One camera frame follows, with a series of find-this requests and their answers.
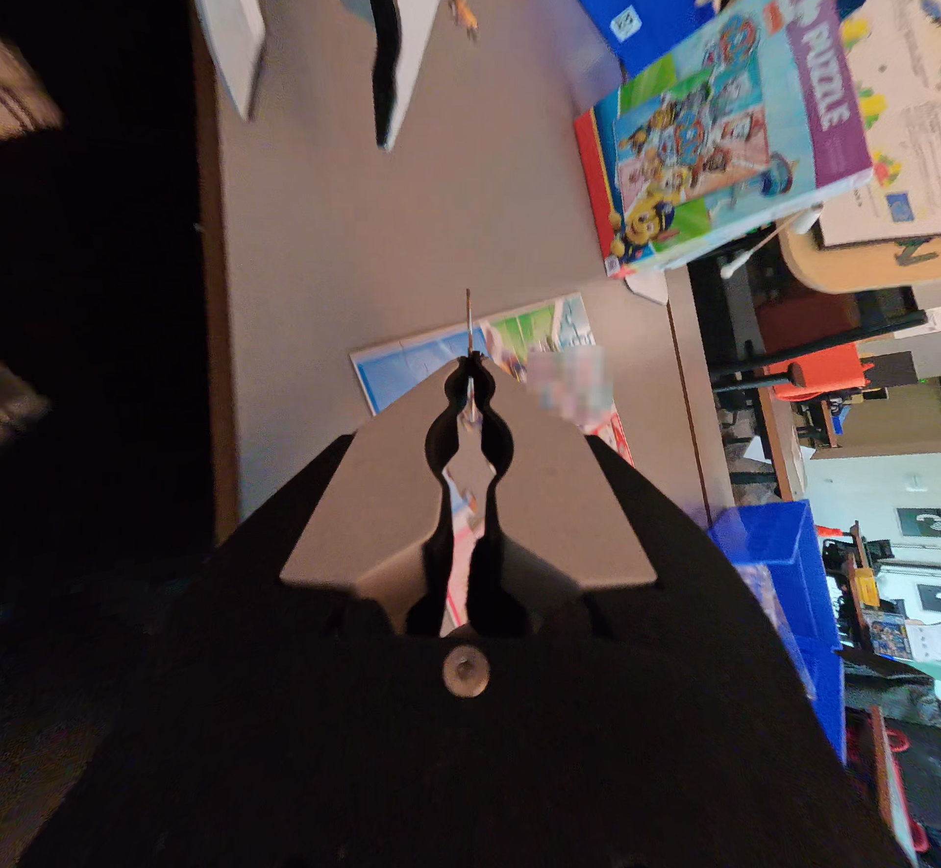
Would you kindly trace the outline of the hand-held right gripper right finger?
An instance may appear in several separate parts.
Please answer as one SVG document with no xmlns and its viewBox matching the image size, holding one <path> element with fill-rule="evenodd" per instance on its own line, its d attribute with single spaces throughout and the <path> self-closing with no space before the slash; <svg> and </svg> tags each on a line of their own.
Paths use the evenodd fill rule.
<svg viewBox="0 0 941 868">
<path fill-rule="evenodd" d="M 654 586 L 657 573 L 594 450 L 491 360 L 468 360 L 494 469 L 470 561 L 467 611 L 482 637 L 527 637 L 587 595 Z"/>
</svg>

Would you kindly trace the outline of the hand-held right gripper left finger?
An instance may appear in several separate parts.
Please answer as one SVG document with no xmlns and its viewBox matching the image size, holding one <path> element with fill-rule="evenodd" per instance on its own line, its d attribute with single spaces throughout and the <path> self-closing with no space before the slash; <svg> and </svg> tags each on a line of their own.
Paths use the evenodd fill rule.
<svg viewBox="0 0 941 868">
<path fill-rule="evenodd" d="M 353 435 L 280 571 L 283 584 L 378 603 L 397 634 L 439 637 L 453 566 L 451 491 L 466 359 Z"/>
</svg>

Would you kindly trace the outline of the cartoon jigsaw puzzle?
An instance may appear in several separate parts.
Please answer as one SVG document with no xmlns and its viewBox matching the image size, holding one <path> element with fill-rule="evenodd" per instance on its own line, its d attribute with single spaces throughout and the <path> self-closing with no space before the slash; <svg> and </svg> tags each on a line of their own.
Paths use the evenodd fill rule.
<svg viewBox="0 0 941 868">
<path fill-rule="evenodd" d="M 553 299 L 473 321 L 472 344 L 520 383 L 533 352 L 558 353 L 594 346 L 582 295 Z M 377 415 L 433 373 L 464 355 L 467 333 L 449 326 L 350 355 L 366 403 Z M 453 518 L 453 566 L 442 634 L 467 623 L 467 584 L 472 550 L 484 532 L 486 490 L 495 469 L 480 450 L 481 423 L 462 414 L 460 449 L 444 469 Z"/>
</svg>

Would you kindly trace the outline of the grey desk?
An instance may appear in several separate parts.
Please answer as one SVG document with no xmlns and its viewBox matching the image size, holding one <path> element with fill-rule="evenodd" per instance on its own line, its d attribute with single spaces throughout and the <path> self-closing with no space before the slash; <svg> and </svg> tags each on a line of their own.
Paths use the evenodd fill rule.
<svg viewBox="0 0 941 868">
<path fill-rule="evenodd" d="M 634 465 L 707 528 L 734 504 L 688 274 L 660 306 L 607 279 L 573 121 L 618 82 L 576 0 L 436 16 L 394 149 L 375 37 L 342 0 L 260 0 L 254 115 L 216 104 L 203 216 L 218 538 L 368 418 L 350 353 L 579 292 Z"/>
</svg>

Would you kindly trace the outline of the blue storage bin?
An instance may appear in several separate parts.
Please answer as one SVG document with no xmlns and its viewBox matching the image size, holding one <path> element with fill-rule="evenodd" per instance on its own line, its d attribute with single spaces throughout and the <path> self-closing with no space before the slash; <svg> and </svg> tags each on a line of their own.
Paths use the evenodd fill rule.
<svg viewBox="0 0 941 868">
<path fill-rule="evenodd" d="M 817 699 L 810 703 L 844 764 L 847 750 L 842 643 L 808 502 L 727 509 L 708 535 L 734 567 L 763 564 L 770 569 L 816 686 Z"/>
</svg>

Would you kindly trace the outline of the clear plastic bag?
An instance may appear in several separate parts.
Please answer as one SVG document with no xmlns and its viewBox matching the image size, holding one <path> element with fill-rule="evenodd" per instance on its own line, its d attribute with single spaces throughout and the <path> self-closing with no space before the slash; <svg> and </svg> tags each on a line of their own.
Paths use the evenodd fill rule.
<svg viewBox="0 0 941 868">
<path fill-rule="evenodd" d="M 735 569 L 750 592 L 752 592 L 753 596 L 759 602 L 766 618 L 769 620 L 786 649 L 794 669 L 805 688 L 806 697 L 811 701 L 816 700 L 816 686 L 806 666 L 805 659 L 801 654 L 791 624 L 785 615 L 770 574 L 770 569 L 763 564 L 741 564 L 736 565 Z"/>
</svg>

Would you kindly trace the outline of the orange plastic object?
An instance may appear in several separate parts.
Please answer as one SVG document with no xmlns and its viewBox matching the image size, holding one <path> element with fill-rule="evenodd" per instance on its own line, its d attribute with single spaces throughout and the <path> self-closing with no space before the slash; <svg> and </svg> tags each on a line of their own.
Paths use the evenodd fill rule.
<svg viewBox="0 0 941 868">
<path fill-rule="evenodd" d="M 785 373 L 792 364 L 801 369 L 804 384 L 785 382 L 773 387 L 778 400 L 790 403 L 815 401 L 832 392 L 862 389 L 869 384 L 867 374 L 873 368 L 872 362 L 859 357 L 855 343 L 847 343 L 776 362 L 763 369 L 768 375 Z"/>
</svg>

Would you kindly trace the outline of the white stick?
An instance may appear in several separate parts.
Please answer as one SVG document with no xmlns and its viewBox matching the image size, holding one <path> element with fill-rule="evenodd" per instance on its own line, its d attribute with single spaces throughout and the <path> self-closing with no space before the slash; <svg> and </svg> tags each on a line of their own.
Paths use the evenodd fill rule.
<svg viewBox="0 0 941 868">
<path fill-rule="evenodd" d="M 790 230 L 799 235 L 808 233 L 817 223 L 822 213 L 823 204 L 817 203 L 810 208 L 789 216 L 780 221 L 776 227 L 761 241 L 758 241 L 752 247 L 737 254 L 730 262 L 723 264 L 720 269 L 720 276 L 723 280 L 729 279 L 747 264 L 759 250 L 770 241 L 776 239 L 782 232 Z"/>
</svg>

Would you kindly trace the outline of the cartoon puzzle box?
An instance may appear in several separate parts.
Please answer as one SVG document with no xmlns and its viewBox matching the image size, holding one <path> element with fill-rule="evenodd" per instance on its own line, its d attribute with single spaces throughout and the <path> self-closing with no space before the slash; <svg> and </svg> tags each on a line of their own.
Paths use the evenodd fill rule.
<svg viewBox="0 0 941 868">
<path fill-rule="evenodd" d="M 683 266 L 873 176 L 838 0 L 738 0 L 574 132 L 611 279 Z"/>
</svg>

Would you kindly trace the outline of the round wooden tabletop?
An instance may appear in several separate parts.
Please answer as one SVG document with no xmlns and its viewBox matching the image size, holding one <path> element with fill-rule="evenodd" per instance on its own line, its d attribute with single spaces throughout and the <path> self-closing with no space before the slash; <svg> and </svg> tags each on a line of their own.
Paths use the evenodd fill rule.
<svg viewBox="0 0 941 868">
<path fill-rule="evenodd" d="M 791 274 L 805 287 L 826 294 L 916 287 L 940 279 L 940 238 L 821 247 L 812 232 L 791 225 L 778 235 L 781 254 Z"/>
</svg>

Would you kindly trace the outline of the white printed paper sheet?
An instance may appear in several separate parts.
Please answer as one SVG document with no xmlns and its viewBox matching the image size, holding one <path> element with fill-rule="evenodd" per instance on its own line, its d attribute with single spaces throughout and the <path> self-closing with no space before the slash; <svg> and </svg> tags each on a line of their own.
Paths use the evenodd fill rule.
<svg viewBox="0 0 941 868">
<path fill-rule="evenodd" d="M 866 0 L 841 36 L 873 174 L 824 204 L 818 245 L 938 237 L 940 0 Z"/>
</svg>

